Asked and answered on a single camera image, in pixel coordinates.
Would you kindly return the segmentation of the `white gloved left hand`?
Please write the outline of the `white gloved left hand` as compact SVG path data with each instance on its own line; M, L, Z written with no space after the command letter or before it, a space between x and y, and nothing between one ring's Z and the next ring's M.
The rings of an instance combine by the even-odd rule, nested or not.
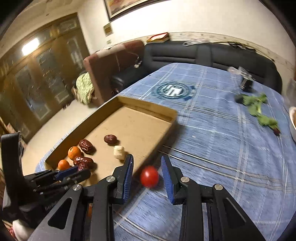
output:
M29 227L29 225L22 220L14 220L12 222L13 234L18 241L27 241L31 234L34 232L34 228Z

